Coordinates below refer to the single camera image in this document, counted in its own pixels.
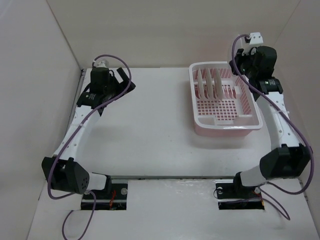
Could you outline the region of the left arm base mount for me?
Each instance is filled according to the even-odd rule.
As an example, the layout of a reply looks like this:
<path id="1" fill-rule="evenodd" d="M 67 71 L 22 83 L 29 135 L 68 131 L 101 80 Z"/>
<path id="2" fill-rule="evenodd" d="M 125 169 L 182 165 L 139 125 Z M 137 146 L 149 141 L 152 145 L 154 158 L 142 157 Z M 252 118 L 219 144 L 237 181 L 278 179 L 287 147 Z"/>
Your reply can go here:
<path id="1" fill-rule="evenodd" d="M 94 190 L 96 211 L 125 211 L 127 209 L 128 181 L 114 179 L 111 190 Z"/>

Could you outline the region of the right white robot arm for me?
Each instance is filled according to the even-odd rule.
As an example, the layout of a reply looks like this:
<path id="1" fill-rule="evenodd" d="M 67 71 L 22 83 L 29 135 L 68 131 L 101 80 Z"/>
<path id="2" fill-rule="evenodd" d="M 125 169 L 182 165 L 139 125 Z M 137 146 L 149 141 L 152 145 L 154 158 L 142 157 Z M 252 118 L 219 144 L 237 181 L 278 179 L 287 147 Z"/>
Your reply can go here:
<path id="1" fill-rule="evenodd" d="M 312 149 L 290 121 L 283 88 L 273 77 L 276 50 L 268 46 L 233 49 L 231 61 L 189 66 L 195 132 L 204 137 L 244 137 L 265 120 L 271 150 L 259 165 L 238 172 L 230 183 L 218 183 L 219 199 L 258 197 L 274 179 L 300 176 L 313 166 Z"/>

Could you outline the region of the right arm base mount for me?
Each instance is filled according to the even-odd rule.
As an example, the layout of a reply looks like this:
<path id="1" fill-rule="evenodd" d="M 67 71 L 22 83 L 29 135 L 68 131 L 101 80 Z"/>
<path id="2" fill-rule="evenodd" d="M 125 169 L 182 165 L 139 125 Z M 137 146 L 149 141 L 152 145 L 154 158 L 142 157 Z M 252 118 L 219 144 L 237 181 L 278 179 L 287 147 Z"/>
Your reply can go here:
<path id="1" fill-rule="evenodd" d="M 236 187 L 233 182 L 217 181 L 214 190 L 219 210 L 264 210 L 257 187 Z"/>

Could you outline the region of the white plate with characters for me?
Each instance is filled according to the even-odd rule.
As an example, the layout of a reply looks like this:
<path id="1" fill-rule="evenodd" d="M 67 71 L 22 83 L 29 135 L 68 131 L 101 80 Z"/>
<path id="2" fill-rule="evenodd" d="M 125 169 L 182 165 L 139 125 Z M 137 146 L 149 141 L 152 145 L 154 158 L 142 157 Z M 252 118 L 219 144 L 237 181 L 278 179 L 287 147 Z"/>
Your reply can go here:
<path id="1" fill-rule="evenodd" d="M 220 71 L 218 68 L 214 69 L 214 89 L 216 97 L 221 101 L 223 99 L 223 87 Z"/>

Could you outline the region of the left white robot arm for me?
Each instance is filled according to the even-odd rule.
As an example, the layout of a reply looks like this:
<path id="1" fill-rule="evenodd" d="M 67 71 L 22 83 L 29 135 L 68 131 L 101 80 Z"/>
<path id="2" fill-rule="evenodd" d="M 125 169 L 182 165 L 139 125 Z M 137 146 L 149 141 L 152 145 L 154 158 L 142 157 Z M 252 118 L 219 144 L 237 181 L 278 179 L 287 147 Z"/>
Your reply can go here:
<path id="1" fill-rule="evenodd" d="M 105 66 L 93 67 L 89 79 L 76 101 L 72 122 L 57 150 L 42 160 L 41 167 L 51 199 L 58 199 L 53 191 L 67 196 L 94 191 L 100 198 L 111 195 L 110 176 L 86 170 L 80 159 L 88 137 L 101 118 L 107 105 L 135 89 L 131 73 L 123 68 L 112 70 Z"/>

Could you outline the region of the pink plastic dish rack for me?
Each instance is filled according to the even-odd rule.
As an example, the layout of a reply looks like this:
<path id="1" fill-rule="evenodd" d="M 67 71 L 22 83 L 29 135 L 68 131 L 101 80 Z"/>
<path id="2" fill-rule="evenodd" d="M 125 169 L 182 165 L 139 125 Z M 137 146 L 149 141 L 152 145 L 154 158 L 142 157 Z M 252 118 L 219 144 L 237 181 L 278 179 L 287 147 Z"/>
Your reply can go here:
<path id="1" fill-rule="evenodd" d="M 210 69 L 213 99 L 207 95 L 206 69 Z M 219 100 L 215 92 L 215 69 L 219 70 L 223 98 Z M 199 96 L 198 70 L 203 70 L 205 98 Z M 245 137 L 263 126 L 257 104 L 239 76 L 233 75 L 226 61 L 193 63 L 188 68 L 193 110 L 194 130 L 205 137 Z"/>

